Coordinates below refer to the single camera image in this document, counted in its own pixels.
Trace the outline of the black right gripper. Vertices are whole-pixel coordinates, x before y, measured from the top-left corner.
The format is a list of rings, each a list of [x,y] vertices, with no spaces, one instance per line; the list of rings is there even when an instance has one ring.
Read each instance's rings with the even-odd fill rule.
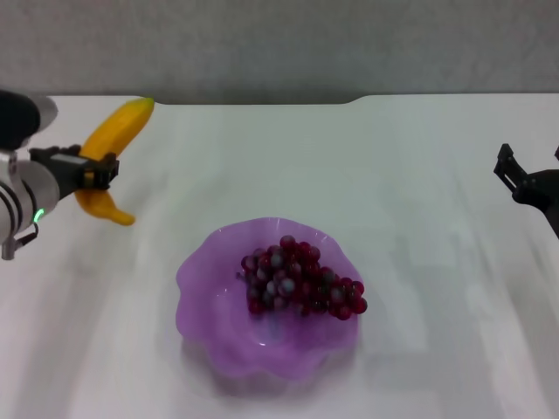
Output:
[[[554,153],[559,161],[559,147]],[[493,172],[519,203],[538,209],[559,239],[559,169],[527,174],[514,158],[513,149],[504,143],[497,155]]]

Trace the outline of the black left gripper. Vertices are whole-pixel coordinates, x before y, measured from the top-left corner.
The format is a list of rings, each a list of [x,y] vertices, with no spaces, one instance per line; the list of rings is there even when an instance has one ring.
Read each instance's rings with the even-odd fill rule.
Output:
[[[115,153],[105,154],[99,161],[81,157],[81,146],[31,148],[32,161],[45,167],[59,189],[59,200],[81,189],[107,190],[119,174],[120,162]]]

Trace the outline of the yellow banana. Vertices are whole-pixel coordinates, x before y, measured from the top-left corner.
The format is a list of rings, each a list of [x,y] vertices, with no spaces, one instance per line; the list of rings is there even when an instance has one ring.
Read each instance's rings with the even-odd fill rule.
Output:
[[[146,126],[155,108],[151,98],[130,100],[114,111],[87,138],[80,157],[100,161],[107,153],[116,157]],[[90,216],[130,226],[135,217],[118,209],[108,190],[81,189],[74,193],[79,206]]]

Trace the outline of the dark red grape bunch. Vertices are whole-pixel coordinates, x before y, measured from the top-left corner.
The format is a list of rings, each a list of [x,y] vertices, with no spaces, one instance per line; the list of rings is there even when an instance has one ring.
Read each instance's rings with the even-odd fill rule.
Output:
[[[283,236],[277,244],[242,258],[237,279],[246,287],[249,313],[259,316],[293,307],[301,317],[327,313],[348,320],[368,309],[363,282],[321,264],[321,250]]]

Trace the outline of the purple wavy plastic plate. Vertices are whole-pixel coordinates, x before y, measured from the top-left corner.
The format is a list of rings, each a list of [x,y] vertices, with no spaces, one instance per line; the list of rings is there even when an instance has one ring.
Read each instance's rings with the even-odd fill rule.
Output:
[[[336,273],[361,277],[331,236],[305,224],[263,217],[212,232],[177,271],[176,327],[185,340],[204,349],[222,375],[244,378],[267,373],[306,380],[329,356],[356,347],[357,317],[342,321],[328,314],[311,314],[302,318],[292,308],[261,318],[251,316],[245,285],[237,277],[241,259],[284,235],[317,246]]]

